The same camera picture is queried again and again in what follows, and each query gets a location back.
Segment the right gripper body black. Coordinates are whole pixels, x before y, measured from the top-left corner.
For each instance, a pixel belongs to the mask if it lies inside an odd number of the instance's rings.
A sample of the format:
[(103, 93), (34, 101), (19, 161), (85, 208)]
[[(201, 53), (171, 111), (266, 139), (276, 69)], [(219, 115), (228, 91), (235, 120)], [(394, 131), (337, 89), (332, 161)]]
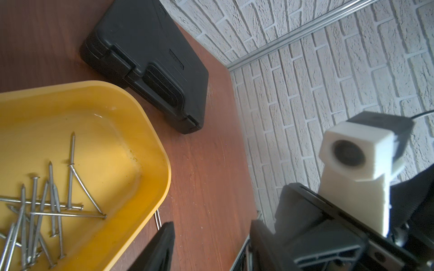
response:
[(410, 229), (404, 243), (359, 222), (306, 186), (282, 188), (275, 237), (303, 271), (431, 271), (434, 251)]

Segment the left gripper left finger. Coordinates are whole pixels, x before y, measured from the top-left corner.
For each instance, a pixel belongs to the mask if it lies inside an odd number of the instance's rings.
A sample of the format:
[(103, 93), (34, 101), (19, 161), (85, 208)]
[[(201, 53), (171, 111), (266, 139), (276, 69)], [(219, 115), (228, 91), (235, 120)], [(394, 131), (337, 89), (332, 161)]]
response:
[(166, 222), (158, 230), (128, 271), (170, 271), (175, 243), (175, 226)]

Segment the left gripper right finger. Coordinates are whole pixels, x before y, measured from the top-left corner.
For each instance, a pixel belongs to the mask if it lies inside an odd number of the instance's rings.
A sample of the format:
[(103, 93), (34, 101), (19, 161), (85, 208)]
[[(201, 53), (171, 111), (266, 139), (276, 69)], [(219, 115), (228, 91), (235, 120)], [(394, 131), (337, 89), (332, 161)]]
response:
[(298, 266), (260, 220), (252, 220), (249, 245), (250, 271), (298, 271)]

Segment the yellow plastic storage box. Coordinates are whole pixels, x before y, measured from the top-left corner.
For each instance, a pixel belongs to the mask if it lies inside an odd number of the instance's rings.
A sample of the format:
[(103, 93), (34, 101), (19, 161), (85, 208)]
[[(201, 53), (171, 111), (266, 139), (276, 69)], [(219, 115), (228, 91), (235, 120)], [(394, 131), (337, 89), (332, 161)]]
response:
[[(49, 161), (59, 200), (67, 202), (71, 134), (74, 165), (101, 210), (98, 218), (63, 217), (63, 246), (51, 237), (52, 221), (41, 235), (58, 271), (108, 271), (151, 220), (171, 184), (171, 166), (143, 108), (130, 93), (103, 81), (17, 90), (1, 94), (1, 195), (37, 200), (50, 193)], [(72, 204), (100, 214), (73, 175)]]

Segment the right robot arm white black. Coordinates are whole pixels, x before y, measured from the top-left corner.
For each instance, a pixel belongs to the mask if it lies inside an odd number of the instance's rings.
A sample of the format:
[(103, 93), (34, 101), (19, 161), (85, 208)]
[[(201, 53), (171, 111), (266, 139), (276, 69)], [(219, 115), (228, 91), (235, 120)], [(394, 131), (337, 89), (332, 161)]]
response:
[(431, 271), (434, 168), (393, 184), (414, 117), (362, 112), (327, 130), (317, 192), (283, 188), (275, 233), (252, 241), (253, 264), (272, 271)]

